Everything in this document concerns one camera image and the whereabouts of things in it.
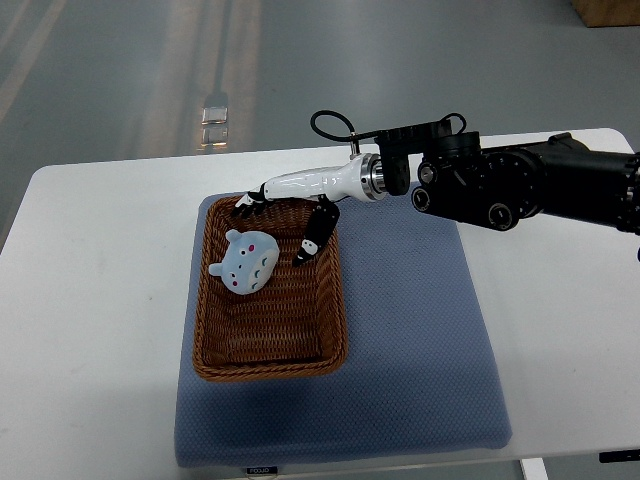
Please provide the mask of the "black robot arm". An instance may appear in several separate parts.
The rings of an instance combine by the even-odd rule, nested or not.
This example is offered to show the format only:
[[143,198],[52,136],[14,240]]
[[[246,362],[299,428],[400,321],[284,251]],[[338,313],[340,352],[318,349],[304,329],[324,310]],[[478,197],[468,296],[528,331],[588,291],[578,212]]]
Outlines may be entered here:
[[323,249],[337,225],[338,202],[409,194],[422,213],[496,231],[539,213],[639,232],[639,157],[593,151],[569,133],[545,141],[483,148],[480,135],[454,130],[454,114],[358,133],[348,163],[280,175],[248,191],[233,215],[261,214],[285,199],[314,202],[293,263]]

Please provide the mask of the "white robotic hand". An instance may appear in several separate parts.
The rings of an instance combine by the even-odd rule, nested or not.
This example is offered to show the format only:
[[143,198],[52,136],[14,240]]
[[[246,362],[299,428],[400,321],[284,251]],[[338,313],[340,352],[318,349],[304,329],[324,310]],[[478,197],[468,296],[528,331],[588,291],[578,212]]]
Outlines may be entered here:
[[317,200],[306,226],[303,241],[293,259],[301,266],[314,259],[328,244],[340,217],[335,202],[353,197],[363,202],[374,202],[385,197],[382,160],[378,154],[360,153],[341,167],[323,167],[303,170],[274,177],[242,196],[234,205],[233,215],[249,217],[266,208],[262,199],[285,198]]

